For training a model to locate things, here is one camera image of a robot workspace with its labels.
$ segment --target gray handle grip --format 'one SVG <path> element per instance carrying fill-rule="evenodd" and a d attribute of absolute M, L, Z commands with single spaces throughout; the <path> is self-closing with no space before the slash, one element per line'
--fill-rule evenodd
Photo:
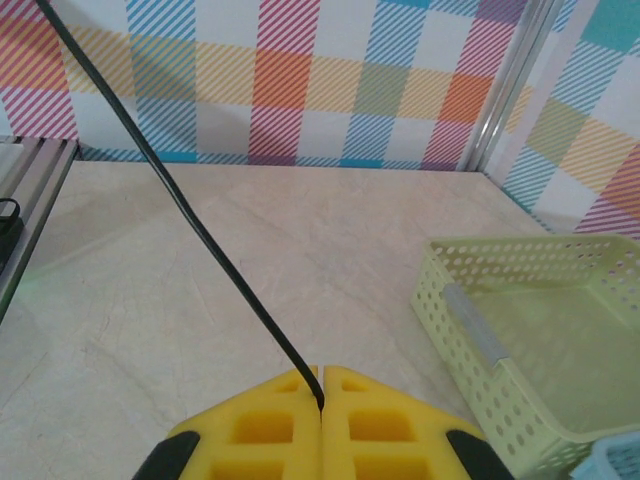
<path fill-rule="evenodd" d="M 448 283 L 442 293 L 451 311 L 476 343 L 489 365 L 494 367 L 498 360 L 508 358 L 507 350 L 497 339 L 484 316 L 478 311 L 471 299 L 464 293 L 460 285 Z"/>

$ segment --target light green plastic basket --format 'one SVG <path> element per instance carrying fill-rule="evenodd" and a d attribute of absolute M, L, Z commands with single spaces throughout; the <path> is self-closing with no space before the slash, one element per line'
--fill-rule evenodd
<path fill-rule="evenodd" d="M 411 304 L 517 478 L 640 429 L 640 248 L 621 236 L 429 242 Z"/>

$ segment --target white marble surface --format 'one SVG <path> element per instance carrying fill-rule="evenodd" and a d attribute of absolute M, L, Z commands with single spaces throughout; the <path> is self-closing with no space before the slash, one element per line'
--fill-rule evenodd
<path fill-rule="evenodd" d="M 410 306 L 430 236 L 542 229 L 480 174 L 173 165 L 310 363 L 471 418 Z M 142 164 L 75 163 L 0 326 L 0 477 L 130 478 L 290 368 Z"/>

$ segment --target colorful checkered wall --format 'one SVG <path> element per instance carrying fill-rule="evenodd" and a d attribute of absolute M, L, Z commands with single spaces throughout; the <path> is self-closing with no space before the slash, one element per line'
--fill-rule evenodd
<path fill-rule="evenodd" d="M 526 0 L 52 0 L 165 161 L 453 170 Z M 0 133 L 140 160 L 31 0 Z"/>
<path fill-rule="evenodd" d="M 640 2 L 565 2 L 486 172 L 550 230 L 640 239 Z"/>

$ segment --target yellow foam block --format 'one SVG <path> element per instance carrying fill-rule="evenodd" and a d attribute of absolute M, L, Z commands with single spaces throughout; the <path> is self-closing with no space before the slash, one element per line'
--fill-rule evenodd
<path fill-rule="evenodd" d="M 317 367 L 312 367 L 317 376 Z M 290 371 L 177 425 L 198 442 L 180 480 L 320 478 L 320 412 L 297 371 Z"/>
<path fill-rule="evenodd" d="M 464 420 L 364 375 L 325 367 L 325 480 L 468 480 L 446 434 L 482 433 Z"/>

